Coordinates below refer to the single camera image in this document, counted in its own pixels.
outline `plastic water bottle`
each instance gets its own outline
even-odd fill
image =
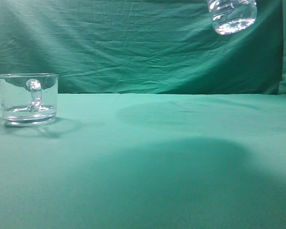
[[[213,27],[226,35],[248,28],[256,20],[255,0],[207,0]]]

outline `green tablecloth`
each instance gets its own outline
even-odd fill
[[[60,94],[0,120],[0,229],[285,229],[286,95]]]

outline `glass mug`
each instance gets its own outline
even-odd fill
[[[57,74],[0,75],[0,103],[4,124],[26,126],[54,121],[57,93]]]
[[[256,21],[255,0],[206,0],[213,27],[221,35],[244,30]]]

